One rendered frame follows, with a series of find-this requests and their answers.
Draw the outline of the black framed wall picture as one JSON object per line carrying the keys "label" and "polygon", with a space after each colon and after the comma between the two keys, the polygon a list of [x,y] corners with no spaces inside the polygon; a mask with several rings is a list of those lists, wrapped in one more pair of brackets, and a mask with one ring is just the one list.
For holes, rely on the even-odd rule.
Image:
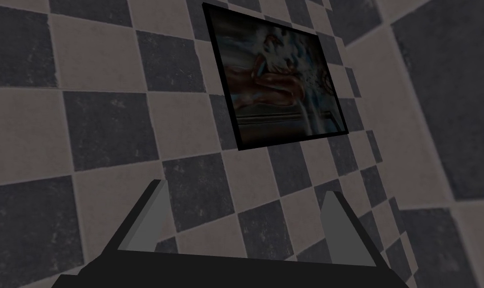
{"label": "black framed wall picture", "polygon": [[204,2],[240,151],[349,133],[317,35]]}

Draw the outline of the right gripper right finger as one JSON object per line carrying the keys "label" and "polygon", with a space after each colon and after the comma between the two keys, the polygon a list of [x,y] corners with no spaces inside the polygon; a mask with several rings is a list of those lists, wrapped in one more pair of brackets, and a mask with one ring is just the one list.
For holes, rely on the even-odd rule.
{"label": "right gripper right finger", "polygon": [[334,264],[388,267],[342,192],[325,193],[320,219],[330,258]]}

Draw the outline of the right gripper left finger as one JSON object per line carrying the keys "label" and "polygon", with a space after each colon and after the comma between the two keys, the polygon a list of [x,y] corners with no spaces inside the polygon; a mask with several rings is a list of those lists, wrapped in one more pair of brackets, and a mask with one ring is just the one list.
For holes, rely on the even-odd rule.
{"label": "right gripper left finger", "polygon": [[109,240],[103,252],[153,252],[170,209],[166,180],[154,179]]}

